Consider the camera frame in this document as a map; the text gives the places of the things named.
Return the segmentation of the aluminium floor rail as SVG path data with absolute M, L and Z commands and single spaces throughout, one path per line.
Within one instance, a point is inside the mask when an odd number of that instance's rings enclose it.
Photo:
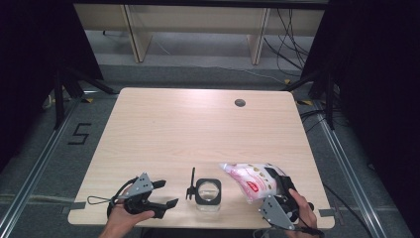
M 46 169 L 55 148 L 65 131 L 68 121 L 70 120 L 74 110 L 80 104 L 80 99 L 70 100 L 64 111 L 64 118 L 58 125 L 54 126 L 48 140 L 37 156 L 33 166 L 25 177 L 25 180 L 19 187 L 19 190 L 11 196 L 8 208 L 0 217 L 0 238 L 9 238 L 17 221 L 19 220 L 30 196 L 37 186 L 41 176 Z
M 366 223 L 367 230 L 372 238 L 387 238 L 386 232 L 379 221 L 379 217 L 370 202 L 354 168 L 352 167 L 347 154 L 335 132 L 328 122 L 327 116 L 318 115 L 319 122 L 333 150 L 336 160 L 343 172 L 344 178 L 350 188 L 354 200 L 360 209 L 360 213 Z

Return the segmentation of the red and white plastic bag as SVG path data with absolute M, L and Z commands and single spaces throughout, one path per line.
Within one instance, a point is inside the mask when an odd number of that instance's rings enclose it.
M 273 168 L 280 176 L 286 177 L 283 170 L 269 163 L 220 164 L 220 168 L 240 186 L 248 203 L 277 194 L 277 185 L 265 167 Z

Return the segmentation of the person's left hand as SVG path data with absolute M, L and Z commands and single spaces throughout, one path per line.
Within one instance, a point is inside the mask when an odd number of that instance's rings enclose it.
M 139 214 L 128 213 L 122 204 L 117 204 L 113 207 L 108 218 L 106 227 L 134 227 L 139 222 L 145 221 L 154 217 L 155 213 L 152 210 L 144 211 Z

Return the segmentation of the clear jar with black lid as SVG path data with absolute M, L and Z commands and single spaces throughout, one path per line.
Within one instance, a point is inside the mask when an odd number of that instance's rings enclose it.
M 190 186 L 186 190 L 185 198 L 194 199 L 199 211 L 216 212 L 221 207 L 222 184 L 216 178 L 195 179 L 195 169 L 192 169 Z

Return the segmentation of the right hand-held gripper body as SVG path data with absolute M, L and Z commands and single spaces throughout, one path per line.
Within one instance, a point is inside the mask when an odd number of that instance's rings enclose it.
M 268 195 L 259 208 L 259 213 L 271 225 L 286 230 L 294 230 L 294 222 L 299 217 L 299 208 L 289 190 L 295 189 L 290 177 L 279 176 L 277 194 Z

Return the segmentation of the dark curtain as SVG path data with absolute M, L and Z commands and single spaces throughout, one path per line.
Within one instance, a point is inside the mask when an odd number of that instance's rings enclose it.
M 327 0 L 305 70 L 324 71 L 420 238 L 420 0 Z
M 53 90 L 59 65 L 100 79 L 70 0 L 0 0 L 0 171 Z

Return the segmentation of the black metal stand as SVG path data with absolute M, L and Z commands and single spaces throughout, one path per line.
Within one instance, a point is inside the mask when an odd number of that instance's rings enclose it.
M 118 94 L 117 90 L 99 82 L 88 74 L 69 66 L 60 67 L 54 76 L 54 96 L 55 96 L 55 125 L 58 129 L 64 121 L 64 99 L 63 91 L 66 90 L 71 98 L 80 98 L 84 92 L 78 83 L 79 80 L 85 81 L 90 85 L 108 94 Z
M 309 89 L 308 95 L 311 99 L 320 99 L 322 95 L 325 96 L 326 108 L 326 121 L 331 130 L 334 130 L 333 123 L 333 107 L 334 107 L 334 79 L 330 73 L 325 70 L 315 70 L 306 75 L 301 75 L 300 79 L 283 88 L 283 91 L 289 91 L 311 82 L 312 86 Z

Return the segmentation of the person's right hand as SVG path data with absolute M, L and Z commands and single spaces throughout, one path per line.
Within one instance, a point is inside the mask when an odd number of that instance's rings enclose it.
M 317 229 L 317 217 L 315 213 L 312 211 L 308 201 L 302 195 L 300 195 L 296 190 L 290 188 L 289 190 L 290 195 L 296 201 L 299 207 L 299 227 L 306 227 L 312 228 L 314 230 Z M 304 233 L 301 231 L 290 231 L 286 230 L 285 234 L 288 238 L 324 238 L 324 235 L 316 234 L 312 235 L 309 233 Z

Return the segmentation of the light wooden shelf unit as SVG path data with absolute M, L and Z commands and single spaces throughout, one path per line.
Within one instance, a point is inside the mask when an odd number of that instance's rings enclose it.
M 125 31 L 129 34 L 136 62 L 142 62 L 152 36 L 157 32 L 245 35 L 251 62 L 260 62 L 267 35 L 316 35 L 322 10 L 228 8 L 185 6 L 141 6 L 76 4 L 78 18 L 86 30 Z

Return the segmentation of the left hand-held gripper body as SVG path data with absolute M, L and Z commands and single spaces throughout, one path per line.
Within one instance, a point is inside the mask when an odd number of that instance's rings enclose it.
M 139 214 L 149 209 L 149 196 L 154 190 L 147 173 L 142 173 L 124 193 L 124 208 L 130 214 Z

